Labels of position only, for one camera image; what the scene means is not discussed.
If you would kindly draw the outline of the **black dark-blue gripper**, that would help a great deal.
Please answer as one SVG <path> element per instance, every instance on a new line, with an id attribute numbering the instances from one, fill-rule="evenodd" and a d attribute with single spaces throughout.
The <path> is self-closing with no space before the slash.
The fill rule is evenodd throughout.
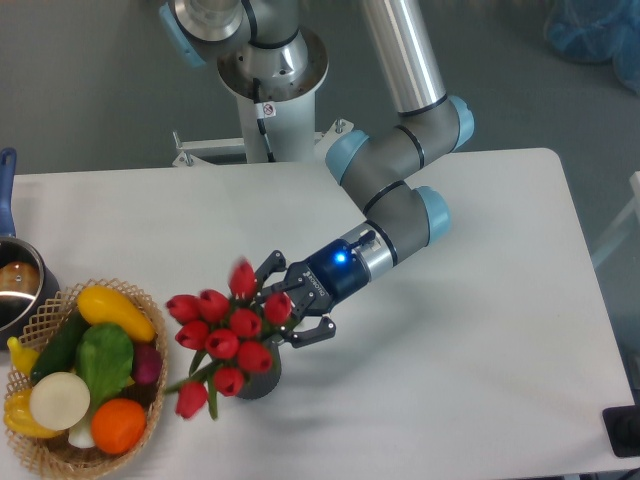
<path id="1" fill-rule="evenodd" d="M 255 272 L 256 303 L 265 303 L 275 293 L 286 293 L 293 302 L 293 316 L 305 318 L 328 314 L 369 283 L 369 272 L 344 239 L 337 239 L 305 260 L 287 266 L 284 254 L 274 250 Z M 285 343 L 303 348 L 333 338 L 336 324 L 322 316 L 318 325 L 305 331 L 283 330 Z"/>

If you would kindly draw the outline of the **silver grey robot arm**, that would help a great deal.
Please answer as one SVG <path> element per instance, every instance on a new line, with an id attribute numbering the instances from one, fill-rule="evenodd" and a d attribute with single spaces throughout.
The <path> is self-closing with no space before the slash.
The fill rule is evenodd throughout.
<path id="1" fill-rule="evenodd" d="M 290 316 L 266 327 L 269 343 L 302 347 L 335 333 L 329 313 L 368 283 L 444 235 L 446 202 L 407 179 L 473 134 L 466 103 L 446 92 L 420 7 L 414 1 L 361 5 L 398 124 L 384 137 L 335 124 L 315 131 L 315 93 L 326 49 L 299 21 L 294 1 L 169 1 L 159 10 L 175 49 L 194 67 L 215 62 L 235 96 L 250 163 L 317 160 L 364 221 L 305 260 L 272 253 L 257 272 L 256 301 L 289 296 Z"/>

